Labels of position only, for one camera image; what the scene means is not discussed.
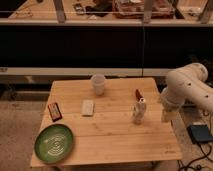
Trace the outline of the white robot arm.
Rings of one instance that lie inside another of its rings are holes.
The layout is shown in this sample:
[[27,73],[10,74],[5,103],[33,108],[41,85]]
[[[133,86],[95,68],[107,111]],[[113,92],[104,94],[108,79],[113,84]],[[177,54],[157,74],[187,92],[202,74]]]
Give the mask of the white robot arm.
[[201,63],[191,63],[169,71],[166,75],[166,87],[160,94],[163,105],[163,122],[170,122],[179,109],[189,100],[199,109],[213,114],[213,88],[205,81],[208,71]]

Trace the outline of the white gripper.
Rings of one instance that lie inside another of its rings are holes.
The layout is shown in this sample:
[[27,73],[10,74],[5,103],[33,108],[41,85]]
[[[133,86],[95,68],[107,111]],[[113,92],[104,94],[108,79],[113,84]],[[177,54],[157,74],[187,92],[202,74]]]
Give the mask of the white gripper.
[[165,99],[162,100],[162,105],[163,105],[163,112],[161,116],[161,121],[170,122],[173,118],[173,114],[178,112],[180,106],[175,103],[171,103]]

